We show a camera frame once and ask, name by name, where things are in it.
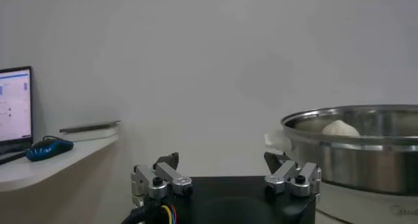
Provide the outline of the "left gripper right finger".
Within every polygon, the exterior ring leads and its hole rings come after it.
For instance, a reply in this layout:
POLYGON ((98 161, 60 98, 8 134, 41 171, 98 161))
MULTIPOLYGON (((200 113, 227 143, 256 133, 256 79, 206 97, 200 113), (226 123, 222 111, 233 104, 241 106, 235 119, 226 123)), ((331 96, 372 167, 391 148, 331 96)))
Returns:
POLYGON ((266 196, 272 198, 286 191, 296 197, 320 194, 322 170, 317 164, 299 164, 284 153, 265 152, 264 159, 270 170, 265 176, 266 196))

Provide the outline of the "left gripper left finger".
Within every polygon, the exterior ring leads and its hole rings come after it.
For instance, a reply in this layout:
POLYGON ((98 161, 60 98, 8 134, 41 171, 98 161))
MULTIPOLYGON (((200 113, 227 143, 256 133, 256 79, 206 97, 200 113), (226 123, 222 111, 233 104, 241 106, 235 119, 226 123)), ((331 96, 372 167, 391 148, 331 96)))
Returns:
POLYGON ((151 166, 135 165, 131 172, 132 201, 135 206, 148 202, 161 203, 172 196, 189 198, 193 181, 177 172, 179 153, 162 156, 151 166))

